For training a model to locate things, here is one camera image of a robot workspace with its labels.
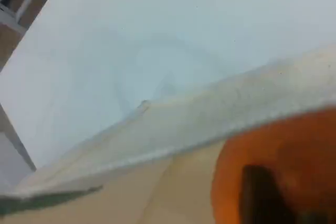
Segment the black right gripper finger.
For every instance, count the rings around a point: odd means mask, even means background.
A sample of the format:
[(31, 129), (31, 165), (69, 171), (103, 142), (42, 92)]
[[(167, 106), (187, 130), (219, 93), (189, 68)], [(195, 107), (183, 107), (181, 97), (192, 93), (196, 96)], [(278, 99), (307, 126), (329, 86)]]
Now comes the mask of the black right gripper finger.
[(246, 165), (240, 189), (240, 223), (295, 223), (296, 214), (286, 204), (272, 172)]

